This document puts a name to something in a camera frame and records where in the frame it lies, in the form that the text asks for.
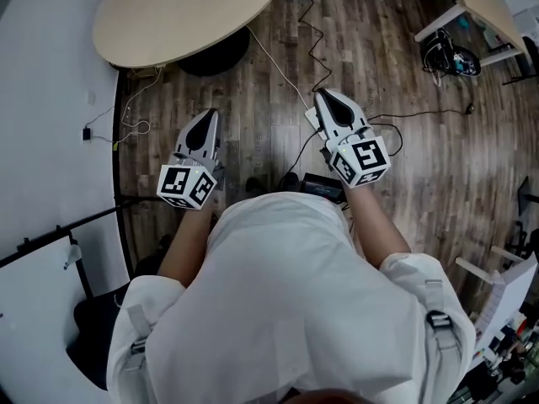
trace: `backpack strap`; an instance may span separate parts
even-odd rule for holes
[[[435,370],[435,372],[433,375],[427,376],[428,384],[424,390],[424,402],[434,404],[438,401],[445,402],[443,400],[447,400],[453,392],[446,390],[447,380],[458,376],[462,353],[453,332],[453,322],[443,312],[444,294],[442,281],[438,279],[425,280],[425,288],[425,308],[427,309],[425,320],[432,328],[439,353],[436,358],[430,359],[429,374],[431,374],[432,370]]]
[[[142,305],[130,306],[127,314],[136,331],[136,341],[131,345],[131,354],[127,358],[122,369],[122,385],[125,403],[133,404],[157,404],[153,394],[152,382],[148,373],[146,362],[146,340],[152,332],[152,326],[144,315]]]

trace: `black and white marker cube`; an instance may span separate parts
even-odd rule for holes
[[[200,210],[215,186],[203,166],[162,165],[157,196],[178,208]]]
[[[351,188],[374,183],[391,167],[380,136],[340,144],[335,148],[330,163]]]

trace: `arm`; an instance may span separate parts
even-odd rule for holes
[[[410,247],[387,217],[372,190],[367,186],[356,189],[343,186],[354,217],[355,234],[360,240],[366,261],[379,269],[390,254],[410,253]]]
[[[158,275],[178,280],[187,288],[199,273],[210,234],[213,194],[200,211],[187,210],[161,263]]]

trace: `round table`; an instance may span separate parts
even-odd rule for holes
[[[242,27],[270,2],[103,0],[93,24],[93,42],[106,61],[120,67],[162,66],[180,59],[195,68],[198,60],[211,66],[212,56],[225,61],[232,51],[235,60],[239,48],[247,50],[248,31]]]

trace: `white shirt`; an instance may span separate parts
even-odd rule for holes
[[[356,253],[339,207],[309,194],[230,207],[187,290],[140,277],[122,308],[141,304],[154,325],[146,358],[158,404],[277,402],[291,387],[416,403],[435,375],[425,344],[426,279],[443,283],[462,354],[455,389],[475,332],[440,263],[395,254],[376,270]],[[122,309],[107,372],[113,402],[130,402],[118,376],[135,339]]]

